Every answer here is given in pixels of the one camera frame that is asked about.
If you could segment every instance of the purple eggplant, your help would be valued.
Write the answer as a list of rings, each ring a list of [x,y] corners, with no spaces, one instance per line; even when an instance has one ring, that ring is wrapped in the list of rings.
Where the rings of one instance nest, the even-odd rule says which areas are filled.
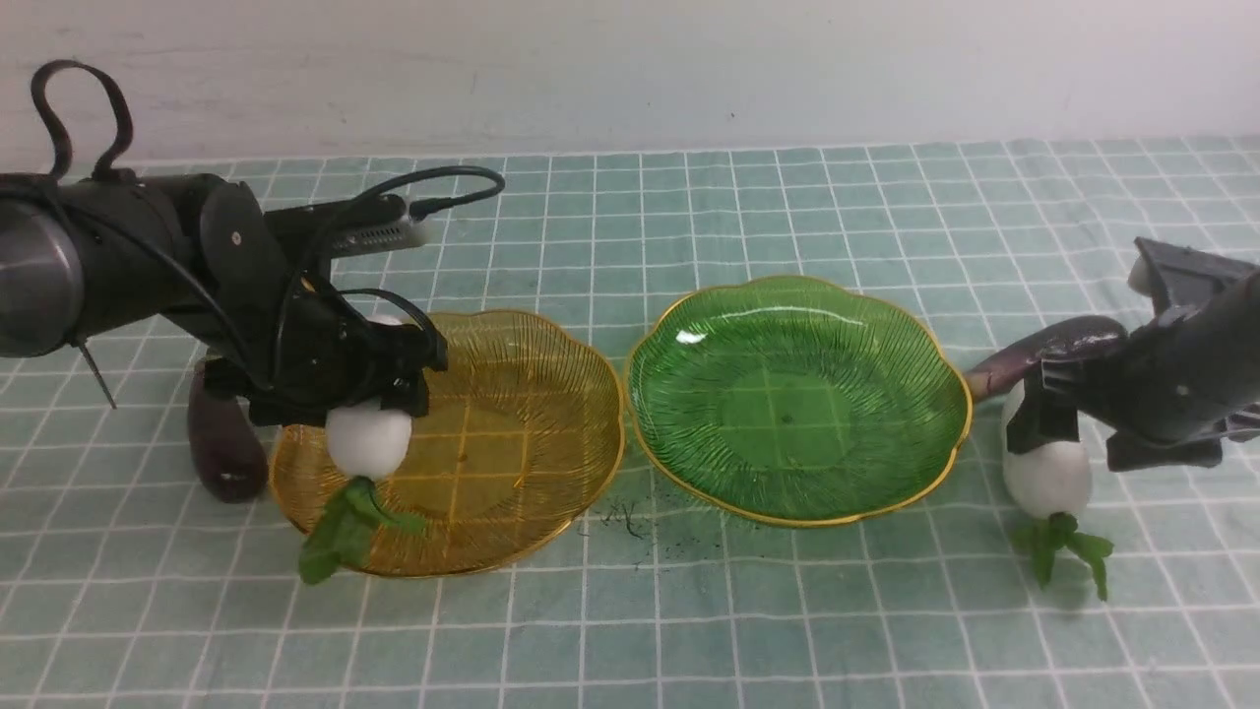
[[[1091,359],[1123,345],[1124,325],[1102,315],[1081,315],[1042,327],[992,354],[966,373],[971,400],[1007,394],[1042,359]]]
[[[222,502],[246,502],[267,485],[267,453],[236,399],[205,392],[205,361],[188,395],[188,445],[202,485]]]

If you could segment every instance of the yellow plate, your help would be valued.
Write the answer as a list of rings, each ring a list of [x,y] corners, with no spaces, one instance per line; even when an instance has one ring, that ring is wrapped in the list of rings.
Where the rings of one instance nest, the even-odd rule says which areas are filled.
[[[461,574],[517,560],[607,489],[625,451],[621,387],[598,351],[532,312],[431,316],[450,370],[425,373],[428,417],[415,421],[399,470],[377,485],[387,508],[428,526],[378,531],[359,569],[370,574]],[[281,433],[271,489],[299,530],[310,531],[345,482],[323,429]]]

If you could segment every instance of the black wire loop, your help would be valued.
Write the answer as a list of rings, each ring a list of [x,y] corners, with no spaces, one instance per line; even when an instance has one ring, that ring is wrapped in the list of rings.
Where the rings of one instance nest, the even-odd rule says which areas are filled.
[[[127,147],[131,146],[131,139],[135,136],[131,111],[127,108],[127,99],[122,96],[122,89],[118,88],[118,83],[110,74],[74,59],[48,62],[35,69],[35,74],[30,77],[30,99],[34,101],[35,111],[39,113],[39,118],[44,121],[48,136],[53,140],[53,169],[48,173],[48,176],[62,179],[69,171],[71,161],[74,159],[71,133],[66,130],[66,123],[57,116],[57,111],[53,111],[53,107],[49,106],[47,94],[48,81],[53,78],[53,74],[63,69],[83,69],[92,74],[101,82],[106,96],[110,97],[110,108],[113,111],[113,120],[117,123],[117,128],[113,133],[113,145],[97,159],[96,167],[92,170],[92,178],[107,179],[113,176],[113,161],[118,159],[118,155],[126,152]]]

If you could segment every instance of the green glass plate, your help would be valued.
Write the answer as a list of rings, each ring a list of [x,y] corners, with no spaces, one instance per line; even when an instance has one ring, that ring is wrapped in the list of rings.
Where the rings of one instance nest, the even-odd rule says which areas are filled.
[[[905,310],[803,276],[697,291],[630,353],[635,433],[737,515],[825,526],[932,491],[971,424],[963,375]]]

